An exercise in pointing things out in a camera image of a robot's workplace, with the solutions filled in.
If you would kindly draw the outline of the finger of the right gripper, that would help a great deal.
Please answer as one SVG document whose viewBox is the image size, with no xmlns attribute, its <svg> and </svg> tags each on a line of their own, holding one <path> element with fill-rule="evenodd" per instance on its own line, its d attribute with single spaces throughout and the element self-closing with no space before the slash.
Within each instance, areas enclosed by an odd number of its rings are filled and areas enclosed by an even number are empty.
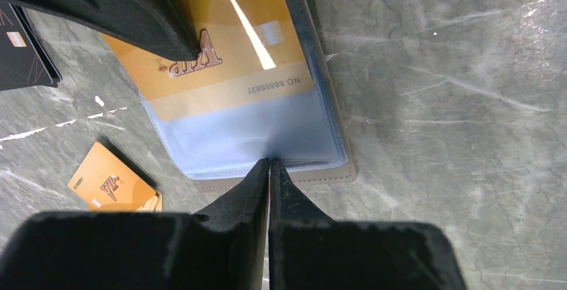
<svg viewBox="0 0 567 290">
<path fill-rule="evenodd" d="M 173 0 L 3 0 L 79 23 L 169 59 L 196 59 L 199 40 Z"/>
</svg>

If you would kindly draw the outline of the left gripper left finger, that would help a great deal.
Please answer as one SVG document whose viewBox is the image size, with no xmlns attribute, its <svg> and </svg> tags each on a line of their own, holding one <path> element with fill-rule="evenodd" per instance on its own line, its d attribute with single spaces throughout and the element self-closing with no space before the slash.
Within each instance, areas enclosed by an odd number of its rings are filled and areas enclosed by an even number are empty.
<svg viewBox="0 0 567 290">
<path fill-rule="evenodd" d="M 269 161 L 187 212 L 41 212 L 1 254 L 2 289 L 260 289 Z"/>
</svg>

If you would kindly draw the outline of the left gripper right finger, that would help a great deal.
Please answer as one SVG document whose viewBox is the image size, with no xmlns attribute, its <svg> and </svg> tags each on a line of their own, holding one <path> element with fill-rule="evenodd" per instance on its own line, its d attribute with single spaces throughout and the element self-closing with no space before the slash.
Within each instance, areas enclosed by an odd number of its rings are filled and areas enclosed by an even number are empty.
<svg viewBox="0 0 567 290">
<path fill-rule="evenodd" d="M 272 289 L 465 289 L 443 231 L 409 221 L 337 221 L 269 167 Z"/>
</svg>

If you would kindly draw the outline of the gold credit card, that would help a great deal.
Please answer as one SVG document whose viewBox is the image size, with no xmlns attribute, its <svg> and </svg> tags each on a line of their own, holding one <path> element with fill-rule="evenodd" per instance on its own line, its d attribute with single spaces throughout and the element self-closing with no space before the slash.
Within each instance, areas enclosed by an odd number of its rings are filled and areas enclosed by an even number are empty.
<svg viewBox="0 0 567 290">
<path fill-rule="evenodd" d="M 94 212 L 160 212 L 163 195 L 96 142 L 68 182 Z"/>
<path fill-rule="evenodd" d="M 314 82 L 286 0 L 175 0 L 199 36 L 193 61 L 105 41 L 159 120 L 285 98 Z"/>
</svg>

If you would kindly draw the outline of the grey card holder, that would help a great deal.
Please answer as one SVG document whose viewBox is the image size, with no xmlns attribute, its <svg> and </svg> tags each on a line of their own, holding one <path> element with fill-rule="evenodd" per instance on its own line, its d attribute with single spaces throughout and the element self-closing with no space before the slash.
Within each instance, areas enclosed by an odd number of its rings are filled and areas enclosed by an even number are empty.
<svg viewBox="0 0 567 290">
<path fill-rule="evenodd" d="M 234 186 L 262 158 L 281 160 L 297 183 L 356 179 L 356 165 L 306 0 L 286 0 L 312 91 L 162 121 L 138 94 L 172 162 L 201 188 Z"/>
</svg>

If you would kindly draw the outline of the black credit card stack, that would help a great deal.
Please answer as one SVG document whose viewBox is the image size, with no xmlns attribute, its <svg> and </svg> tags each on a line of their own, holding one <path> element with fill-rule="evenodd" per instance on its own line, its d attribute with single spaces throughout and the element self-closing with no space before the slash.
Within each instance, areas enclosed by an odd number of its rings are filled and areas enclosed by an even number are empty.
<svg viewBox="0 0 567 290">
<path fill-rule="evenodd" d="M 1 90 L 56 88 L 62 80 L 19 6 L 1 2 Z"/>
</svg>

